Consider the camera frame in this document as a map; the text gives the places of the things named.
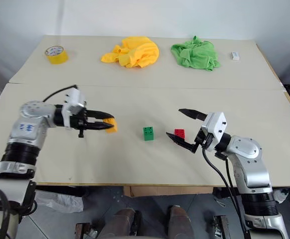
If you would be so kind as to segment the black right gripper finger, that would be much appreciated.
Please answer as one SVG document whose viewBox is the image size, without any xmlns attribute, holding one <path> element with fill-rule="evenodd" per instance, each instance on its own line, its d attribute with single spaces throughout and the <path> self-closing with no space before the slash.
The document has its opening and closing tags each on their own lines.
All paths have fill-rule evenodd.
<svg viewBox="0 0 290 239">
<path fill-rule="evenodd" d="M 181 138 L 180 136 L 177 136 L 175 134 L 166 132 L 166 135 L 177 145 L 189 150 L 192 153 L 195 153 L 197 150 L 197 145 L 196 144 L 190 144 L 188 142 L 186 142 L 183 138 Z"/>
<path fill-rule="evenodd" d="M 179 109 L 178 111 L 183 113 L 187 117 L 190 117 L 190 118 L 195 119 L 195 120 L 205 121 L 205 119 L 207 118 L 207 114 L 204 114 L 204 113 L 199 112 L 197 110 Z"/>
</svg>

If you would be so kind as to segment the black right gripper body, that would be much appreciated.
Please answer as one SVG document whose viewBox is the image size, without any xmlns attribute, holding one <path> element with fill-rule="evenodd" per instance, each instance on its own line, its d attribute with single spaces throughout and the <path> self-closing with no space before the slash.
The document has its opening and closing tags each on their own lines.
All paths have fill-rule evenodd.
<svg viewBox="0 0 290 239">
<path fill-rule="evenodd" d="M 203 129 L 200 129 L 196 138 L 195 145 L 201 146 L 203 149 L 207 149 L 212 142 L 212 133 L 205 133 Z"/>
</svg>

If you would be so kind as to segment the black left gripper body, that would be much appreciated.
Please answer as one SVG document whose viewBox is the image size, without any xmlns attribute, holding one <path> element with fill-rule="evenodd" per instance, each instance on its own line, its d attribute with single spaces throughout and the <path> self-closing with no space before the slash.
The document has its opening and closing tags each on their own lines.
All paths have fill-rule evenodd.
<svg viewBox="0 0 290 239">
<path fill-rule="evenodd" d="M 88 117 L 92 116 L 92 111 L 83 108 L 79 113 L 70 117 L 70 127 L 79 131 L 78 137 L 84 137 L 85 130 L 93 130 L 93 123 L 88 122 Z"/>
</svg>

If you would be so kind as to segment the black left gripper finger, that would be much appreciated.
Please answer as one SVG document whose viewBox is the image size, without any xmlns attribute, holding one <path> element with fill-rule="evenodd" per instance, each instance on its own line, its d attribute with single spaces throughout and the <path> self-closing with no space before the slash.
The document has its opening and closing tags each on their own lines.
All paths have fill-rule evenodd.
<svg viewBox="0 0 290 239">
<path fill-rule="evenodd" d="M 112 128 L 113 125 L 106 122 L 96 121 L 96 122 L 89 122 L 88 129 L 89 130 L 104 130 Z"/>
<path fill-rule="evenodd" d="M 105 113 L 101 111 L 93 111 L 93 110 L 89 110 L 89 117 L 100 119 L 100 120 L 114 118 L 114 116 L 109 113 Z"/>
</svg>

